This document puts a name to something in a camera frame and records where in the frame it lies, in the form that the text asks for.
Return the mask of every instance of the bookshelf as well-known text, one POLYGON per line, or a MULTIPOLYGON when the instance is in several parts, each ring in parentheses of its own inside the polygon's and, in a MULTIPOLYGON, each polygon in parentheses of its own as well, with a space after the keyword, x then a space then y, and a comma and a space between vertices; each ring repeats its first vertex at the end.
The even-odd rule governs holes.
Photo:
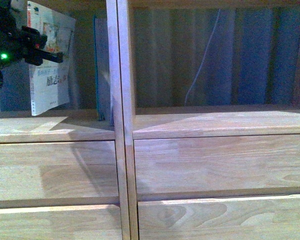
POLYGON ((70 105, 36 117, 29 110, 0 112, 0 239, 128 240, 116 1, 34 2, 76 19, 70 71, 78 86, 70 88, 79 91, 70 105), (98 121, 96 110, 93 16, 107 10, 115 127, 98 121))
MULTIPOLYGON (((165 51, 164 45, 156 46, 154 41, 160 39, 160 36, 163 38, 165 34, 160 32, 161 35, 156 36, 154 27, 143 29, 142 32, 135 31, 136 22, 140 21, 136 18, 135 12, 139 10, 152 13, 157 10, 158 15, 150 14, 154 17, 168 10, 291 7, 300 6, 300 1, 118 0, 117 2, 131 238, 148 240, 155 236, 160 239, 181 239, 186 236, 187 239, 194 240, 204 239, 209 234, 209 239, 234 239, 231 232, 224 232, 222 235, 223 230, 217 225, 209 226, 209 230, 203 227, 198 232, 197 228, 192 228, 197 226, 198 222, 200 226, 205 222, 204 213, 212 211, 213 208, 209 203, 217 201, 213 198, 228 198, 229 203, 240 206, 240 201, 234 197, 240 196, 248 203, 253 200, 252 196, 300 194, 300 181, 293 184, 292 181, 283 183, 280 180, 290 177, 296 179, 293 176, 297 176, 298 169, 300 170, 297 167, 300 163, 300 45, 293 100, 288 105, 139 108, 138 95, 143 93, 137 88, 138 71, 142 71, 137 68, 137 59, 141 53, 135 51, 140 35, 148 30, 150 33, 143 39, 150 41, 149 45, 155 46, 155 49, 159 49, 156 52, 160 58, 159 62, 166 59, 162 54, 165 51), (294 162, 290 171, 291 176, 269 179, 270 172, 285 174, 284 169, 288 166, 285 163, 281 164, 280 160, 290 159, 288 157, 290 155, 296 155, 291 159, 294 162), (249 173, 250 182, 245 179, 245 176, 248 176, 245 172, 249 173), (257 182, 262 180, 265 182, 257 186, 257 182), (220 188, 227 182, 229 186, 220 188)), ((149 55, 144 68, 157 67, 152 65, 151 57, 149 55)), ((173 60, 172 63, 166 64, 168 71, 173 64, 173 60)), ((151 84, 158 84, 164 81, 164 78, 156 79, 155 74, 149 73, 145 75, 148 76, 149 87, 144 89, 147 91, 144 96, 155 95, 151 84)), ((260 197, 260 202, 256 202, 252 208, 258 208, 259 203, 267 201, 266 197, 260 197)), ((242 212, 238 210, 238 216, 242 217, 245 211, 251 216, 254 215, 251 209, 246 209, 242 212)), ((244 236, 245 239, 252 238, 252 235, 245 234, 244 231, 236 228, 234 232, 244 236)), ((266 239, 275 239, 280 235, 274 228, 273 231, 265 229, 258 234, 266 232, 269 233, 266 239)))

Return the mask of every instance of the white cable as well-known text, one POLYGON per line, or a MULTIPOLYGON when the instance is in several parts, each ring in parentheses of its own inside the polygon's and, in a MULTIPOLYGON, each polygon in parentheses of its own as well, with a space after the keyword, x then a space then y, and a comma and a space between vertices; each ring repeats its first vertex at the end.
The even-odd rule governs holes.
POLYGON ((210 42, 211 42, 211 40, 212 40, 212 37, 213 37, 214 34, 215 34, 215 31, 216 31, 216 28, 217 28, 217 25, 218 25, 220 12, 221 12, 221 9, 218 10, 218 13, 217 13, 217 16, 216 16, 216 19, 215 19, 215 23, 214 23, 214 27, 213 27, 213 30, 212 30, 211 35, 210 35, 210 37, 209 37, 208 43, 207 43, 207 45, 206 45, 206 47, 205 47, 204 54, 203 54, 203 58, 202 58, 202 62, 201 62, 201 64, 200 64, 200 67, 199 67, 199 69, 198 69, 198 72, 196 73, 195 78, 193 79, 193 82, 192 82, 192 84, 191 84, 191 86, 190 86, 188 92, 187 92, 186 95, 185 95, 184 106, 187 105, 187 101, 188 101, 189 94, 190 94, 192 88, 195 86, 196 81, 197 81, 197 79, 198 79, 198 76, 199 76, 199 74, 200 74, 200 72, 201 72, 201 69, 202 69, 202 67, 204 66, 204 62, 205 62, 205 59, 206 59, 206 55, 207 55, 207 52, 208 52, 208 48, 209 48, 210 42))

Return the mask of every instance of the black object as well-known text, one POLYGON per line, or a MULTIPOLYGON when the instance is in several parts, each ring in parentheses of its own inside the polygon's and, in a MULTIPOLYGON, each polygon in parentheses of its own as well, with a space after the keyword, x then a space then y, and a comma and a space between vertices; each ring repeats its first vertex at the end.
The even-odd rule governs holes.
POLYGON ((47 42, 46 35, 40 35, 38 30, 27 26, 17 29, 16 20, 10 12, 10 2, 6 7, 0 6, 0 71, 22 59, 36 66, 40 66, 43 59, 62 63, 62 52, 43 50, 47 42))

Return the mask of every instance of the wooden cabinet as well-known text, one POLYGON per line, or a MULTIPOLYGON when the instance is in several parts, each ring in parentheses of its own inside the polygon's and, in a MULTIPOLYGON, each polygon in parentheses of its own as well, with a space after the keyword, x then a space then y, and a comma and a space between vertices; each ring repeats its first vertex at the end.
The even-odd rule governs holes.
POLYGON ((300 53, 289 105, 138 108, 133 29, 140 9, 300 0, 38 3, 78 16, 106 6, 115 127, 95 110, 0 112, 0 240, 300 240, 300 53))
POLYGON ((115 140, 93 110, 0 113, 0 240, 129 238, 115 140))

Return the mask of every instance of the green led light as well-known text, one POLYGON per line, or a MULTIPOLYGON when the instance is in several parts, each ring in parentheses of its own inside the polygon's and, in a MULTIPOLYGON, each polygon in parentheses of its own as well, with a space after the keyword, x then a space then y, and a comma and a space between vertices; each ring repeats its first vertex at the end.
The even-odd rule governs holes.
POLYGON ((8 59, 8 54, 2 53, 2 54, 0 55, 0 59, 1 59, 1 60, 8 59))

